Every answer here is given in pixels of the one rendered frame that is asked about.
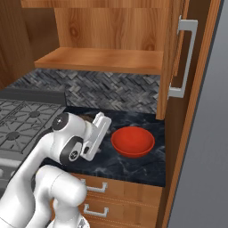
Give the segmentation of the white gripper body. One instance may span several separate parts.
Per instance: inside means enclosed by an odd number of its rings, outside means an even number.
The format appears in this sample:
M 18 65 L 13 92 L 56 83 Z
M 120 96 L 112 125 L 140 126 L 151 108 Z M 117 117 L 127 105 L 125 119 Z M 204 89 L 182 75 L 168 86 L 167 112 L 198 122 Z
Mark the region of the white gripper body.
M 82 157 L 92 161 L 111 124 L 111 119 L 99 112 L 92 123 L 85 122 L 85 138 L 82 147 Z

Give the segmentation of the wooden cabinet door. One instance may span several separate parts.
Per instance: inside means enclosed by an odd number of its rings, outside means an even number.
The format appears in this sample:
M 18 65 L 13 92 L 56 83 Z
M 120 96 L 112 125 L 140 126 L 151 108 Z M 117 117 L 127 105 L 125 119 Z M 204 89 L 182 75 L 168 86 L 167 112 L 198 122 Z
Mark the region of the wooden cabinet door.
M 169 0 L 167 30 L 165 36 L 162 69 L 160 74 L 159 98 L 156 119 L 162 120 L 166 116 L 167 96 L 169 84 L 173 74 L 176 46 L 178 44 L 179 17 L 186 16 L 190 0 Z

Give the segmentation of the red bowl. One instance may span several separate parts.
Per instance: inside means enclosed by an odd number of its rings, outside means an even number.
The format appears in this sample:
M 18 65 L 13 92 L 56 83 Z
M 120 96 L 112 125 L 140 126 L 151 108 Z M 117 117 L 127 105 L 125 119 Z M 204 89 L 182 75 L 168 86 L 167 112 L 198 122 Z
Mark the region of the red bowl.
M 131 159 L 147 155 L 155 145 L 153 134 L 138 126 L 121 127 L 112 134 L 110 141 L 120 155 Z

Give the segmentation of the wooden drawer front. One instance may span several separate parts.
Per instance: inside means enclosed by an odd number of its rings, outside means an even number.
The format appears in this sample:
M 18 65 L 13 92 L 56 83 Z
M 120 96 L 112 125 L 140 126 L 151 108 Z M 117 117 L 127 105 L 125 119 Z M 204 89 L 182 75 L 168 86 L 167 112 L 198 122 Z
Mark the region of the wooden drawer front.
M 155 228 L 159 207 L 89 194 L 79 210 L 89 222 L 125 228 Z
M 101 188 L 102 182 L 108 183 L 108 189 L 105 193 L 88 191 L 90 195 L 96 195 L 100 198 L 138 202 L 153 207 L 159 206 L 162 193 L 161 187 L 90 175 L 74 174 L 74 176 L 78 179 L 85 179 L 88 186 Z

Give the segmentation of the black gas hob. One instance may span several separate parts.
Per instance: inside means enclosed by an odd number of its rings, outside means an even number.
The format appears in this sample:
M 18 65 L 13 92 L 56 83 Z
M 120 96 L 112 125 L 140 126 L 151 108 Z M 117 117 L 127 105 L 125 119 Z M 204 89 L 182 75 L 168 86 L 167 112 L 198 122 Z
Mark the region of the black gas hob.
M 0 91 L 0 185 L 8 182 L 37 136 L 66 106 L 64 92 L 16 88 Z

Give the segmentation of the tall wooden side panel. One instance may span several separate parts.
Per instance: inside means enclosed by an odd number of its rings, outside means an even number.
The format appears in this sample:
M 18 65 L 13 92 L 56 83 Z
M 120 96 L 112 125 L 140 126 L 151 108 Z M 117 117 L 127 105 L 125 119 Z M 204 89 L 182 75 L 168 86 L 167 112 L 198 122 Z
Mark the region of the tall wooden side panel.
M 190 0 L 187 15 L 184 16 L 186 20 L 197 20 L 198 29 L 184 97 L 167 96 L 164 118 L 166 186 L 161 194 L 156 228 L 167 228 L 220 3 L 222 0 Z M 182 86 L 190 39 L 189 31 L 178 34 L 173 74 L 169 84 L 172 87 Z

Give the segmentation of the wooden wall cabinet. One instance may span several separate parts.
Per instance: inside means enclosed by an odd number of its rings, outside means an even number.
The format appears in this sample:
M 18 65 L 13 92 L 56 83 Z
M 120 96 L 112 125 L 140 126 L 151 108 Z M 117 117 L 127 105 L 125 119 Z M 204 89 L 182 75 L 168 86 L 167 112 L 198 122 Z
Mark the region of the wooden wall cabinet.
M 35 66 L 139 74 L 162 69 L 168 0 L 21 0 L 54 12 L 59 46 Z

